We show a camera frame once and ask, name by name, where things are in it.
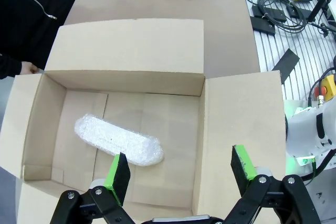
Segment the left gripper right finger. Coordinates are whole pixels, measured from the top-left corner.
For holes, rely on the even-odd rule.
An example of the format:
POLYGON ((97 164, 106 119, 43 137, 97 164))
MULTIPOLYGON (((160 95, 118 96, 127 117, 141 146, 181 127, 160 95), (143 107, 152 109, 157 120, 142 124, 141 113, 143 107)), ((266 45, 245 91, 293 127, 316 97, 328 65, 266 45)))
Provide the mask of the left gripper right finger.
POLYGON ((282 180, 258 174, 243 145, 232 147, 230 162, 241 195, 224 223, 254 223, 262 208, 271 208, 280 223, 320 223, 302 178, 282 180))

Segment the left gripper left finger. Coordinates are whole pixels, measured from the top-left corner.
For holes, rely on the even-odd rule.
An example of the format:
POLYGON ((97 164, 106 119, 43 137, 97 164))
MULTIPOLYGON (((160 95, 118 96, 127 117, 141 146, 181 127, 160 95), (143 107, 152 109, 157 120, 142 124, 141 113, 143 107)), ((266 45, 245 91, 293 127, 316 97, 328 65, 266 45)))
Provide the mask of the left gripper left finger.
POLYGON ((123 209, 130 176, 126 155, 117 154, 103 185, 83 194, 75 190, 61 194, 51 223, 92 223, 100 218, 106 223, 134 223, 123 209))

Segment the person's right hand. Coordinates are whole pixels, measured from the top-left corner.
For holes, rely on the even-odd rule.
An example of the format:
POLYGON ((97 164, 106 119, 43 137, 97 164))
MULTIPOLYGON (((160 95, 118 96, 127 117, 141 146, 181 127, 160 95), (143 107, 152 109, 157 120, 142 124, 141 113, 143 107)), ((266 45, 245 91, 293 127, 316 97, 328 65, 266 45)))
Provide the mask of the person's right hand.
POLYGON ((21 67, 20 75, 36 74, 36 73, 39 73, 40 71, 41 71, 41 69, 36 67, 31 62, 22 61, 22 67, 21 67))

